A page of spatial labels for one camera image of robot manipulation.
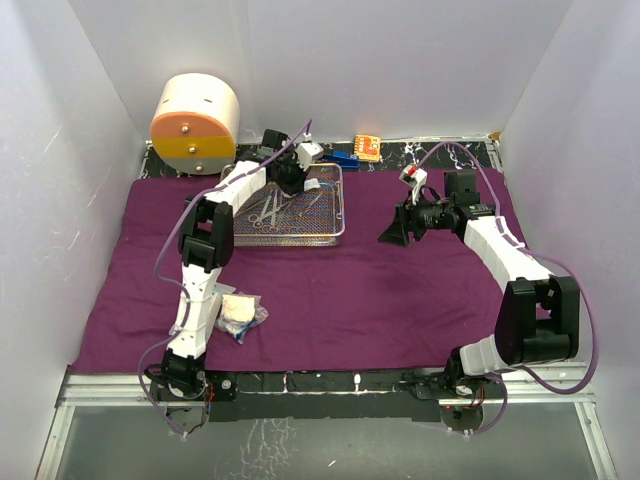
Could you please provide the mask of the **purple cloth wrap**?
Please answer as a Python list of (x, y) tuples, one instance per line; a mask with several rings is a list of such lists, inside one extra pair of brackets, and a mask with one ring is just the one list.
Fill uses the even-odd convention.
[[(162, 358), (179, 302), (180, 257), (167, 236), (185, 199), (212, 177), (131, 187), (122, 230), (88, 318), (80, 374), (133, 373)], [(206, 365), (224, 371), (438, 367), (494, 331), (502, 291), (454, 234), (406, 248), (378, 242), (407, 192), (397, 173), (344, 176), (346, 228), (328, 248), (236, 248), (220, 280), (261, 297), (268, 318), (239, 344), (215, 331)]]

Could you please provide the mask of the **beige bandage roll packet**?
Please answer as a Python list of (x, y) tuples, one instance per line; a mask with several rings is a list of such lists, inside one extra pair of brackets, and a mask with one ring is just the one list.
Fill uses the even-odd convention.
[(247, 295), (225, 294), (222, 296), (221, 317), (228, 322), (250, 323), (256, 316), (256, 298)]

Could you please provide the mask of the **wire mesh metal tray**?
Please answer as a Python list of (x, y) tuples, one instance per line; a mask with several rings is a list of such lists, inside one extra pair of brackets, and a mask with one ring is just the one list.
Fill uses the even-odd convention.
[[(324, 247), (335, 246), (345, 231), (343, 172), (336, 164), (314, 164), (308, 178), (317, 178), (321, 188), (287, 198), (271, 182), (254, 193), (234, 215), (237, 247)], [(248, 216), (258, 213), (265, 200), (279, 194), (290, 204), (278, 216), (274, 227), (254, 228)], [(321, 199), (304, 216), (298, 214), (317, 195)]]

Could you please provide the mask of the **metal surgical scissors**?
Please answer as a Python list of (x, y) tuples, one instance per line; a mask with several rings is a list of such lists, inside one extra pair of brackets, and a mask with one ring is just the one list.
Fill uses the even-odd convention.
[(254, 228), (274, 227), (278, 214), (289, 204), (290, 202), (285, 201), (279, 194), (270, 195), (258, 213), (248, 216), (248, 221)]

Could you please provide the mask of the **round white drawer box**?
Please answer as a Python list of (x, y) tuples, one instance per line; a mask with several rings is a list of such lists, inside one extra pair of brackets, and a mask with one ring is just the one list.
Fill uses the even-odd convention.
[(150, 125), (157, 155), (188, 175), (215, 175), (236, 157), (240, 105), (233, 89), (209, 74), (167, 81)]

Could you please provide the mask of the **small blue white packet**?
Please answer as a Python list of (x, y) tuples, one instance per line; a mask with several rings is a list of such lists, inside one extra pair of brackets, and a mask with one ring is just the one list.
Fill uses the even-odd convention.
[(260, 296), (253, 296), (253, 297), (256, 298), (257, 310), (256, 310), (256, 316), (250, 323), (240, 324), (236, 322), (225, 321), (221, 317), (221, 309), (222, 309), (222, 305), (221, 305), (221, 309), (215, 320), (214, 327), (222, 332), (229, 334), (239, 344), (243, 344), (244, 338), (247, 332), (252, 328), (263, 323), (269, 316), (268, 310), (261, 305), (261, 297)]

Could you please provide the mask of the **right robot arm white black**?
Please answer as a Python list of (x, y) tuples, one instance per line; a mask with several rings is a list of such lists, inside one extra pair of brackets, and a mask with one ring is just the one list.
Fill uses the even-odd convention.
[(475, 173), (447, 171), (445, 193), (429, 196), (425, 170), (409, 166), (399, 178), (408, 185), (408, 196), (396, 205), (379, 242), (406, 247), (430, 230), (449, 230), (480, 258), (503, 292), (493, 333), (453, 349), (435, 377), (438, 386), (466, 397), (491, 373), (574, 358), (580, 337), (577, 281), (555, 275), (525, 253), (497, 204), (482, 202)]

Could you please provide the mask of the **white gauze packet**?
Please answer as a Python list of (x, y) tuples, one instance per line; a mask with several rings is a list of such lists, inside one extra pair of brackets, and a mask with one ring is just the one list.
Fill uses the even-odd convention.
[(221, 297), (224, 294), (232, 294), (235, 292), (235, 290), (236, 290), (235, 287), (225, 285), (225, 284), (217, 284), (213, 288), (212, 293), (208, 297), (203, 298), (202, 300), (186, 300), (184, 299), (184, 294), (181, 293), (180, 303), (178, 308), (178, 316), (176, 318), (176, 321), (174, 322), (174, 325), (169, 330), (169, 334), (176, 335), (178, 332), (180, 332), (185, 328), (188, 314), (186, 313), (186, 311), (181, 311), (182, 307), (187, 307), (189, 303), (203, 303), (203, 302), (213, 301), (215, 298)]

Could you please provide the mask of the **blue black stapler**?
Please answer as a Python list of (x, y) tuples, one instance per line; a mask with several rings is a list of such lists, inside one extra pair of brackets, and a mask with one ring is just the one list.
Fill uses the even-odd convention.
[(325, 149), (321, 163), (334, 163), (343, 170), (355, 171), (360, 169), (360, 159), (356, 154), (335, 149)]

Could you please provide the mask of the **black base frame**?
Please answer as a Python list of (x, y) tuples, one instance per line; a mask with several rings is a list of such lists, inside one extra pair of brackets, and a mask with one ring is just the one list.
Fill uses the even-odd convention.
[(194, 375), (194, 388), (169, 383), (160, 367), (143, 374), (153, 400), (171, 419), (198, 412), (199, 421), (260, 419), (445, 420), (479, 426), (483, 408), (500, 401), (496, 381), (467, 378), (450, 382), (433, 369), (366, 371), (227, 372)]

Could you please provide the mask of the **orange small box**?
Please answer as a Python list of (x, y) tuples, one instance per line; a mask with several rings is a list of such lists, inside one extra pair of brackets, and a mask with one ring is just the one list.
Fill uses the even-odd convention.
[(372, 135), (357, 134), (353, 154), (362, 162), (377, 163), (381, 159), (381, 139)]

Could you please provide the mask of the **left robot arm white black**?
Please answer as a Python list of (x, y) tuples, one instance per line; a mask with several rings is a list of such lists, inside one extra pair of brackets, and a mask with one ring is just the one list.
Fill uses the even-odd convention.
[(185, 399), (206, 389), (206, 346), (222, 306), (216, 284), (234, 250), (234, 217), (273, 182), (288, 197), (304, 191), (309, 168), (321, 156), (310, 127), (294, 137), (267, 129), (255, 155), (237, 160), (215, 187), (189, 200), (170, 233), (177, 241), (182, 280), (176, 320), (156, 383)]

